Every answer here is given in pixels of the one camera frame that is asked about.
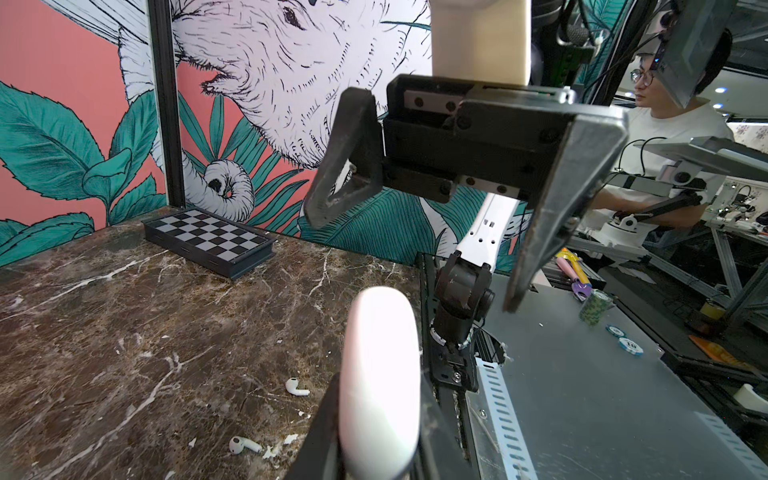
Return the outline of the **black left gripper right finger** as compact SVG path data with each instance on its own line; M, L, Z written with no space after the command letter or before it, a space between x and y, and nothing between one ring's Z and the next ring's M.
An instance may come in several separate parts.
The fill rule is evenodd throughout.
M476 479L435 398L431 382L421 376L420 427L413 457L414 479Z

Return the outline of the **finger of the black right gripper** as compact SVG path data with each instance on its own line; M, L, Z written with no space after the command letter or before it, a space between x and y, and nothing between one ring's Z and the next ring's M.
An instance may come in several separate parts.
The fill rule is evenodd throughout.
M571 105L568 123L509 275L503 310L515 312L530 283L574 234L628 138L627 113L616 106Z
M307 222L322 228L378 194L384 147L375 98L350 87L340 96L327 149L304 201Z

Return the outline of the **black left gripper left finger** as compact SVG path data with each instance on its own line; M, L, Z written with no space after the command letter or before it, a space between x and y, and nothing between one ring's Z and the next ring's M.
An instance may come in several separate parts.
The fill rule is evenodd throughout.
M336 480L344 478L338 434L340 375L335 374L322 398L306 438L285 479Z

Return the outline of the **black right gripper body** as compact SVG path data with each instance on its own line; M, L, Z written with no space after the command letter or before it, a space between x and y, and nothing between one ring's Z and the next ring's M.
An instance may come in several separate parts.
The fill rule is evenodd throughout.
M539 200L575 108L548 88L399 75L387 87L383 183L433 201L463 185Z

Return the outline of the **white round earbud case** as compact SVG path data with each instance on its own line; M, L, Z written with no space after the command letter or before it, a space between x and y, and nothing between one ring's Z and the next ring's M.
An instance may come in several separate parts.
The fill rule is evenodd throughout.
M354 479L398 479L420 428L420 347L415 316L400 291L376 286L351 304L344 337L338 432Z

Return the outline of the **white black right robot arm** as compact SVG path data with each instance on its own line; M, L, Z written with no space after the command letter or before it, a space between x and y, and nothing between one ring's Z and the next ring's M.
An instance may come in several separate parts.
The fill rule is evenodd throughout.
M493 302L491 277L517 206L526 203L534 216L504 294L508 312L573 236L627 139L627 115L579 103L564 87L418 75L392 80L387 106L379 117L370 91L341 94L305 215L323 228L383 188L439 203L461 185L483 191L435 288L433 334L462 348Z

